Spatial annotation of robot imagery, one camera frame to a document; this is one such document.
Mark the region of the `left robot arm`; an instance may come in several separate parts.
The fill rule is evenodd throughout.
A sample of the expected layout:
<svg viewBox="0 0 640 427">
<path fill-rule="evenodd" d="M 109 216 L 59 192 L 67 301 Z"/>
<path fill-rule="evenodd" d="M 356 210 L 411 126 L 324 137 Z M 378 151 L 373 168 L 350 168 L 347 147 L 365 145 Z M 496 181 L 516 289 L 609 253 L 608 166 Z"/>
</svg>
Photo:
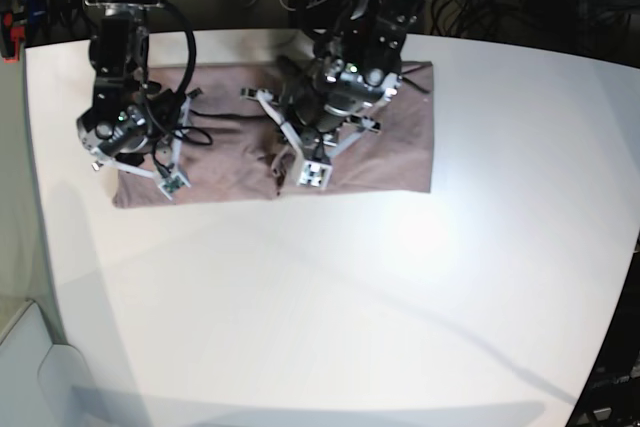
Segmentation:
<svg viewBox="0 0 640 427">
<path fill-rule="evenodd" d="M 284 87 L 277 123 L 297 156 L 326 159 L 326 136 L 393 99 L 401 52 L 425 1 L 293 0 L 313 57 L 305 66 L 278 57 Z"/>
</svg>

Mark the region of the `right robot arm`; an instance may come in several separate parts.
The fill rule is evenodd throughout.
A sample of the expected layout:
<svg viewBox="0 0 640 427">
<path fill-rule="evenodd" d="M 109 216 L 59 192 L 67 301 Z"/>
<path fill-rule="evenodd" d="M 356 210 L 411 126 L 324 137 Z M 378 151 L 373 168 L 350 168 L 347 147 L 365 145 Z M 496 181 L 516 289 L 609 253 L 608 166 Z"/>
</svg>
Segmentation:
<svg viewBox="0 0 640 427">
<path fill-rule="evenodd" d="M 102 10 L 89 44 L 95 73 L 91 104 L 76 122 L 94 170 L 112 167 L 153 180 L 165 195 L 188 185 L 179 161 L 183 144 L 194 144 L 189 112 L 198 90 L 188 89 L 196 66 L 193 28 L 168 0 L 85 0 Z M 174 17 L 187 43 L 187 66 L 176 89 L 150 78 L 148 14 Z"/>
</svg>

